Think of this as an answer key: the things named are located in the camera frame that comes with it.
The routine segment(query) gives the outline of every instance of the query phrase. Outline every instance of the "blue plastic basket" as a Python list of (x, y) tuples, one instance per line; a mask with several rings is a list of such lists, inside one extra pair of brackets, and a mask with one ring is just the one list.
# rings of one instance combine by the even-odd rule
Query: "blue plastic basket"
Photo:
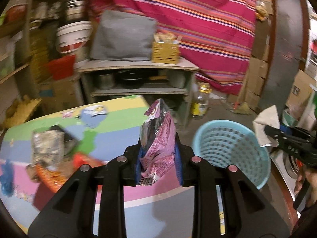
[(266, 148), (261, 148), (255, 134), (240, 123), (216, 120), (197, 130), (193, 144), (195, 155), (214, 166), (236, 165), (258, 188), (266, 184), (271, 161)]

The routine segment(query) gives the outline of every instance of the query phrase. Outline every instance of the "wooden door frame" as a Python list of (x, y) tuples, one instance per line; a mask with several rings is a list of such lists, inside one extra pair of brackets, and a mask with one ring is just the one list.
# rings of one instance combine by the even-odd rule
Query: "wooden door frame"
[[(308, 51), (308, 43), (309, 43), (309, 29), (310, 29), (310, 17), (309, 17), (309, 12), (308, 12), (308, 6), (306, 0), (300, 0), (301, 3), (301, 8), (302, 8), (302, 18), (303, 18), (303, 42), (302, 42), (302, 53), (301, 53), (301, 58), (304, 58), (305, 60), (307, 59), (307, 51)], [(272, 1), (272, 8), (273, 8), (273, 15), (270, 15), (270, 21), (271, 21), (271, 26), (270, 26), (270, 38), (269, 38), (269, 53), (268, 53), (268, 59), (267, 59), (267, 64), (268, 64), (268, 70), (267, 72), (270, 72), (271, 65), (273, 62), (273, 57), (274, 57), (274, 49), (275, 49), (275, 32), (276, 32), (276, 2), (275, 0)], [(306, 62), (299, 62), (299, 67), (298, 69), (305, 71), (305, 65)], [(267, 78), (264, 79), (264, 84), (263, 87), (266, 85)]]

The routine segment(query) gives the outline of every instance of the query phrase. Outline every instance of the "human hand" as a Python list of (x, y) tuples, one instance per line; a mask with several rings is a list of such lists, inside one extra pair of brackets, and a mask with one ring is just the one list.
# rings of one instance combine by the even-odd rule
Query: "human hand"
[(297, 175), (297, 180), (296, 180), (295, 189), (294, 189), (295, 195), (299, 193), (300, 189), (302, 188), (305, 177), (307, 181), (310, 183), (310, 185), (312, 186), (311, 196), (306, 202), (306, 206), (310, 207), (313, 204), (315, 204), (317, 201), (317, 169), (314, 169), (314, 168), (307, 169), (306, 167), (300, 168), (300, 171)]

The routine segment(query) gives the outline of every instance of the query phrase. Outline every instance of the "beige napkin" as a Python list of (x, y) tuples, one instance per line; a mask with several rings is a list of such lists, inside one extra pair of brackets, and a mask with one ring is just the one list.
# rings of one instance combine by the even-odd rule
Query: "beige napkin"
[(260, 147), (272, 146), (277, 147), (278, 142), (265, 134), (264, 127), (266, 125), (280, 129), (280, 121), (278, 119), (276, 106), (273, 105), (263, 110), (253, 121), (253, 128)]

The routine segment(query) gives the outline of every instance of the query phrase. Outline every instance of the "silver screw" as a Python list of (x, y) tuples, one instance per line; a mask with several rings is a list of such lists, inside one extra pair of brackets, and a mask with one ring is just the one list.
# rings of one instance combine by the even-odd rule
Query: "silver screw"
[(126, 161), (126, 157), (125, 157), (125, 156), (119, 156), (119, 157), (117, 157), (117, 161), (118, 161), (119, 163), (123, 163), (123, 162)]
[(238, 171), (238, 168), (235, 165), (229, 165), (228, 169), (230, 172), (233, 172), (233, 173)]
[(194, 163), (199, 163), (199, 162), (201, 161), (201, 158), (198, 157), (198, 156), (193, 156), (193, 157), (191, 158), (191, 161), (193, 161)]
[(80, 170), (81, 170), (82, 172), (87, 172), (87, 171), (89, 170), (89, 168), (90, 168), (89, 165), (82, 165), (82, 166), (80, 167)]

